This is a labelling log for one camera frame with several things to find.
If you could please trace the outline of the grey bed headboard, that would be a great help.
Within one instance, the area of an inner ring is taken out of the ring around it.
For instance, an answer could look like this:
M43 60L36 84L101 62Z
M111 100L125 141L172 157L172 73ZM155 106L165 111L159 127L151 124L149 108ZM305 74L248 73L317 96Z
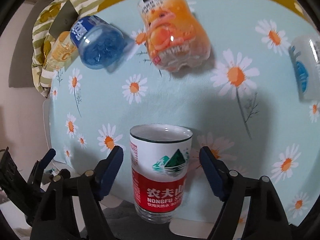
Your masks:
M8 77L9 88L27 88L33 87L34 85L31 72L31 63L34 51L32 32L40 12L46 5L46 1L38 1L35 3L30 14L25 20L11 60Z

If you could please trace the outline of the white blue label bottle cup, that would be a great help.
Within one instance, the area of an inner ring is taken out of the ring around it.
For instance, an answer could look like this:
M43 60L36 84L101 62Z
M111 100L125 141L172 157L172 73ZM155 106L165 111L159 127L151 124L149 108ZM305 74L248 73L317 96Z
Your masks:
M319 101L319 35L295 38L289 48L295 71L299 98L302 101Z

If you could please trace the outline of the red label bottle cup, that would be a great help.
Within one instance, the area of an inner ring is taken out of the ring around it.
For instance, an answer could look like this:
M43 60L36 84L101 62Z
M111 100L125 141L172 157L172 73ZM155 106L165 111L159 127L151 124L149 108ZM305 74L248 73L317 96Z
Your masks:
M144 124L130 129L135 208L147 222L165 224L183 198L191 130L174 125Z

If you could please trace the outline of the yellow label bottle cup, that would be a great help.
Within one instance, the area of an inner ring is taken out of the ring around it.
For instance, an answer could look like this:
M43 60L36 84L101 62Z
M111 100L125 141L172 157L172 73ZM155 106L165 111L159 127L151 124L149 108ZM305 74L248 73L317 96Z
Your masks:
M44 68L49 71L68 68L79 55L77 47L71 41L71 33L64 31L57 39L51 35L48 37L52 40L46 39L43 44Z

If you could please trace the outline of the daisy print light-blue tablecloth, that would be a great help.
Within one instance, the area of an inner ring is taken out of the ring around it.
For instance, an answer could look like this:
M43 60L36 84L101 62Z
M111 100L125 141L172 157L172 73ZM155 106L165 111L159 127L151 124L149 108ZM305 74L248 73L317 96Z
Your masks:
M193 131L191 167L177 218L213 222L221 209L199 166L209 146L228 168L271 178L290 223L319 195L319 104L301 102L288 46L313 26L269 0L187 0L213 57L176 74L159 71L143 45L118 68L75 60L52 82L50 138L55 160L82 173L115 145L124 161L112 194L133 201L131 127L171 124Z

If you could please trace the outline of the dark open laptop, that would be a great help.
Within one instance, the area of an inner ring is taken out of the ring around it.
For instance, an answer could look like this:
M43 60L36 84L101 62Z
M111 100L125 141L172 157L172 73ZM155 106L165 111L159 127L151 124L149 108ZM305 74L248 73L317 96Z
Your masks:
M53 21L49 29L49 34L57 39L62 32L70 31L78 17L79 14L75 7L70 0L67 0Z

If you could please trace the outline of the orange label bottle cup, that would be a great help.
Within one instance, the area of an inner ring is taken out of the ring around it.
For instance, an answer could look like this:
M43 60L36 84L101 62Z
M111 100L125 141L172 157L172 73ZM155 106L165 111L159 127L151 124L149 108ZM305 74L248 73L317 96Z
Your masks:
M209 37L187 0L140 0L138 10L145 26L141 40L158 69L173 73L208 60Z

